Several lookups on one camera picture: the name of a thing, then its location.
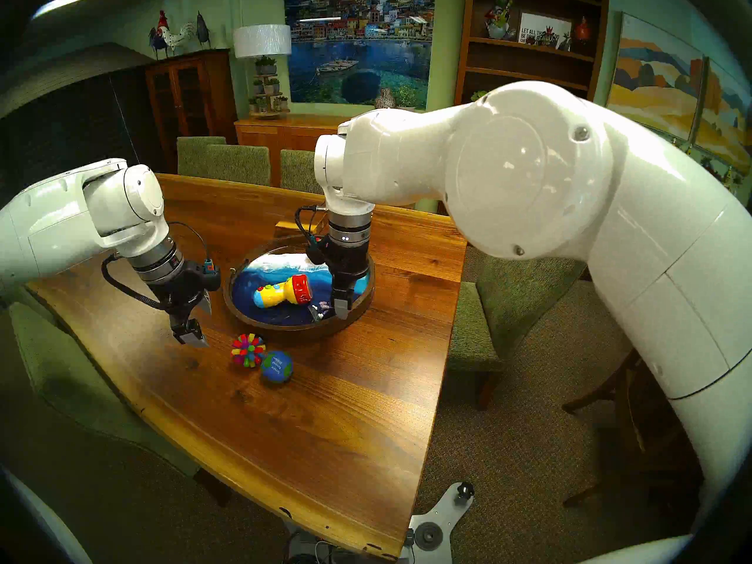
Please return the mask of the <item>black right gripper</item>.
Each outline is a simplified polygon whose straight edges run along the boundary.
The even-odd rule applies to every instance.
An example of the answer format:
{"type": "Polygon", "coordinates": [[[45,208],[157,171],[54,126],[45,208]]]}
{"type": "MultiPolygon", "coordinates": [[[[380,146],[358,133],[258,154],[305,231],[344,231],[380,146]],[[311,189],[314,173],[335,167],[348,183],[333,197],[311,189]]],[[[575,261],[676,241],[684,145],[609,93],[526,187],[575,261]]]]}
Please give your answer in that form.
{"type": "Polygon", "coordinates": [[[322,242],[321,252],[332,275],[332,307],[337,318],[346,320],[352,305],[362,295],[362,283],[356,283],[368,274],[369,242],[357,246],[342,246],[335,242],[322,242]]]}

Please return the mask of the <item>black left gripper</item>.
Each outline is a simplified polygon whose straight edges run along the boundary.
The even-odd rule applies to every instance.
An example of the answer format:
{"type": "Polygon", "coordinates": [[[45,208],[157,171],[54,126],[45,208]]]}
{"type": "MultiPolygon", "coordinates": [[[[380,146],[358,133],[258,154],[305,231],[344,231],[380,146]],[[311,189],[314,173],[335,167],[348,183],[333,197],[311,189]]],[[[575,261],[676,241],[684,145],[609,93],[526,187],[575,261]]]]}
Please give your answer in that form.
{"type": "Polygon", "coordinates": [[[194,348],[208,348],[199,321],[192,310],[201,308],[211,316],[210,292],[220,289],[222,274],[214,262],[182,262],[180,267],[159,281],[152,282],[152,292],[170,319],[176,341],[194,348]]]}

